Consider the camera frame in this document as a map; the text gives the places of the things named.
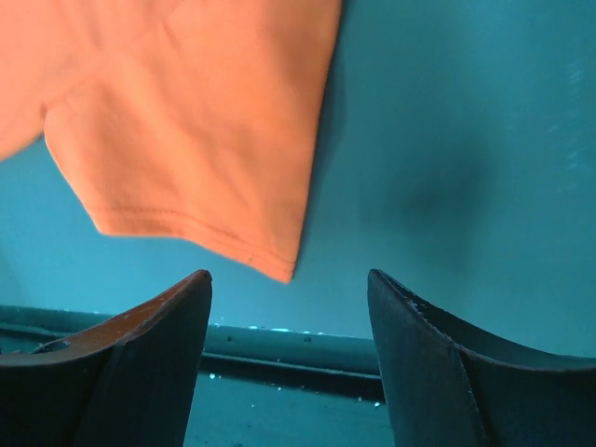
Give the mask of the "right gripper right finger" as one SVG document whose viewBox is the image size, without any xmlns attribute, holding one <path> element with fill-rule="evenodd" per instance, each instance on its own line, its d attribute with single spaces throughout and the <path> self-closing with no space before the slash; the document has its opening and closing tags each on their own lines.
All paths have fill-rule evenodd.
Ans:
<svg viewBox="0 0 596 447">
<path fill-rule="evenodd" d="M 593 358 L 496 336 L 378 269 L 367 299 L 395 445 L 594 445 Z"/>
</svg>

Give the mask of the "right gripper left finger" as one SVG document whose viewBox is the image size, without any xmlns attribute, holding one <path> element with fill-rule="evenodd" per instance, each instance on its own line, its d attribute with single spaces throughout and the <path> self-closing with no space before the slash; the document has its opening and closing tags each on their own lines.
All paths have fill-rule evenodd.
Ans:
<svg viewBox="0 0 596 447">
<path fill-rule="evenodd" d="M 198 270 L 89 329 L 2 355 L 2 445 L 183 445 L 211 298 Z"/>
</svg>

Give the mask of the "orange t shirt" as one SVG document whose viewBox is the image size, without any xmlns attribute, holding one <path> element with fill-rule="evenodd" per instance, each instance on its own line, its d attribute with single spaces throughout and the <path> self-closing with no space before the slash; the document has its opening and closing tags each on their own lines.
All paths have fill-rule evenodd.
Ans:
<svg viewBox="0 0 596 447">
<path fill-rule="evenodd" d="M 287 283 L 339 1 L 5 1 L 1 155 L 38 138 L 97 229 Z"/>
</svg>

